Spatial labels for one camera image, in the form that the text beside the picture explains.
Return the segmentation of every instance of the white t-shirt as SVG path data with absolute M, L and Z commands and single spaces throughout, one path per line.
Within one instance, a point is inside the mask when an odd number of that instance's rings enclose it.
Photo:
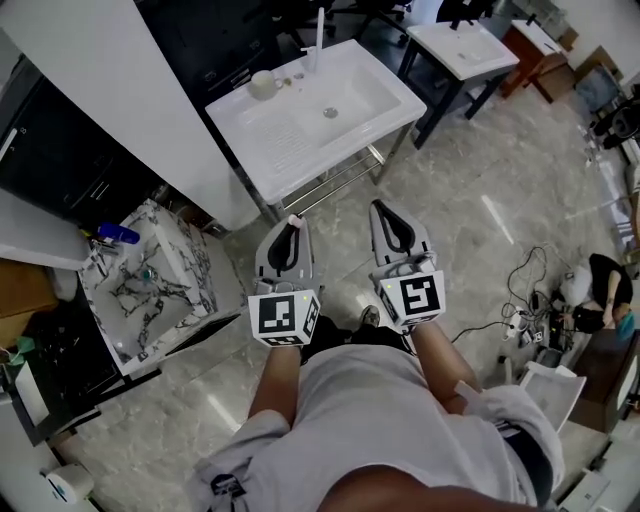
M 560 443 L 546 418 L 521 388 L 494 389 L 489 415 L 516 424 L 526 418 L 520 424 L 541 445 L 558 482 Z M 491 421 L 448 414 L 415 357 L 370 345 L 313 356 L 301 369 L 293 428 L 275 411 L 257 414 L 227 448 L 198 464 L 187 492 L 196 512 L 231 510 L 230 494 L 214 496 L 210 486 L 231 474 L 244 490 L 234 500 L 236 512 L 315 512 L 340 478 L 368 465 L 394 467 L 429 487 L 465 487 L 536 505 L 524 467 Z

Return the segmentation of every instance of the white ceramic sink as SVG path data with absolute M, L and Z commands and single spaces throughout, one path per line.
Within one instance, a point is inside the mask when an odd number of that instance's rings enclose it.
M 274 70 L 275 97 L 258 101 L 245 85 L 206 109 L 271 204 L 426 111 L 355 41 L 323 49 L 315 73 L 306 59 Z
M 459 80 L 515 66 L 519 59 L 479 23 L 463 21 L 457 30 L 451 23 L 420 25 L 407 29 L 409 36 L 438 59 Z
M 518 29 L 542 53 L 551 55 L 563 53 L 562 48 L 537 23 L 527 25 L 526 20 L 513 20 L 511 25 Z
M 82 288 L 123 375 L 155 362 L 245 296 L 219 241 L 146 201 L 122 223 L 140 234 L 117 254 L 94 251 Z

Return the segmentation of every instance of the cable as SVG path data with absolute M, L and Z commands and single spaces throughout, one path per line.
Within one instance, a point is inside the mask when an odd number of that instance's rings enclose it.
M 471 327 L 468 329 L 464 329 L 458 333 L 458 335 L 453 339 L 452 343 L 455 343 L 460 336 L 470 331 L 480 331 L 490 327 L 492 325 L 503 324 L 514 328 L 513 325 L 509 323 L 509 320 L 518 312 L 516 305 L 513 303 L 514 299 L 520 301 L 523 306 L 520 308 L 519 314 L 523 320 L 525 320 L 524 327 L 522 329 L 518 329 L 518 332 L 524 332 L 529 327 L 533 327 L 536 331 L 540 331 L 539 322 L 544 319 L 551 311 L 553 311 L 553 306 L 551 304 L 551 299 L 547 297 L 540 290 L 536 290 L 536 285 L 541 283 L 545 277 L 547 276 L 547 266 L 548 266 L 548 258 L 546 249 L 551 248 L 555 256 L 564 264 L 569 267 L 569 264 L 560 256 L 558 249 L 549 242 L 544 242 L 542 245 L 535 245 L 529 251 L 523 253 L 522 258 L 524 262 L 519 264 L 515 269 L 513 269 L 509 276 L 507 277 L 507 290 L 509 291 L 509 299 L 502 305 L 500 310 L 500 316 L 502 320 L 498 320 L 496 322 L 491 322 L 482 327 Z M 542 264 L 542 272 L 539 277 L 534 280 L 534 272 L 535 266 L 533 265 L 533 258 L 536 258 Z M 524 277 L 520 273 L 522 269 L 527 267 L 531 263 L 531 270 L 529 271 L 529 275 Z M 513 291 L 512 279 L 514 277 L 518 277 L 519 279 L 525 280 L 527 282 L 525 287 L 525 295 L 521 297 L 516 292 Z M 534 297 L 538 299 L 538 307 L 533 307 Z M 540 297 L 542 297 L 545 301 L 545 305 L 540 304 Z
M 9 355 L 9 362 L 7 364 L 12 365 L 16 359 L 18 359 L 18 357 L 20 356 L 21 352 L 20 350 L 18 350 L 17 354 L 13 354 L 12 352 L 9 352 L 6 348 L 4 347 L 0 347 L 0 350 L 2 350 L 3 352 L 6 352 Z
M 453 338 L 453 340 L 451 341 L 451 343 L 455 343 L 456 341 L 458 341 L 458 338 L 460 336 L 462 336 L 463 334 L 467 333 L 467 332 L 471 332 L 471 331 L 481 331 L 483 329 L 486 329 L 487 327 L 491 327 L 492 325 L 498 325 L 498 324 L 502 324 L 502 325 L 507 325 L 509 327 L 511 327 L 513 329 L 513 325 L 508 324 L 507 322 L 502 322 L 500 320 L 496 321 L 496 322 L 491 322 L 490 324 L 484 325 L 482 327 L 469 327 L 468 329 L 463 329 L 462 331 L 460 331 L 458 333 L 458 335 Z

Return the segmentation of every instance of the faucet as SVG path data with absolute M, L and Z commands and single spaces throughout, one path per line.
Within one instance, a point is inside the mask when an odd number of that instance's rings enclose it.
M 106 279 L 109 274 L 109 269 L 104 261 L 104 255 L 118 256 L 121 252 L 121 246 L 116 241 L 109 243 L 92 238 L 89 240 L 89 247 L 91 248 L 91 261 L 95 263 L 102 278 Z
M 309 48 L 300 48 L 303 52 L 307 52 L 306 68 L 310 73 L 318 70 L 318 61 L 320 60 L 320 52 L 322 52 L 322 36 L 324 35 L 324 7 L 318 9 L 318 26 L 316 28 L 316 45 Z

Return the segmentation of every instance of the cardboard box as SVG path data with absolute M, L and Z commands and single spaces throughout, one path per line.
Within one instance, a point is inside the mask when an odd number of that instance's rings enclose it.
M 31 315 L 48 311 L 58 299 L 43 267 L 0 258 L 0 346 L 9 348 Z
M 576 78 L 573 70 L 568 64 L 565 64 L 548 73 L 536 76 L 532 83 L 549 103 L 553 103 L 573 89 L 576 85 Z
M 618 65 L 602 46 L 598 46 L 593 50 L 591 55 L 589 55 L 584 62 L 575 69 L 576 82 L 582 80 L 598 65 L 602 65 L 608 69 L 613 75 L 613 78 L 618 80 L 618 82 L 622 80 L 622 73 L 620 72 L 620 69 L 618 69 Z
M 576 39 L 578 39 L 578 33 L 573 28 L 568 27 L 558 39 L 558 44 L 570 52 L 573 50 L 573 43 L 576 42 Z

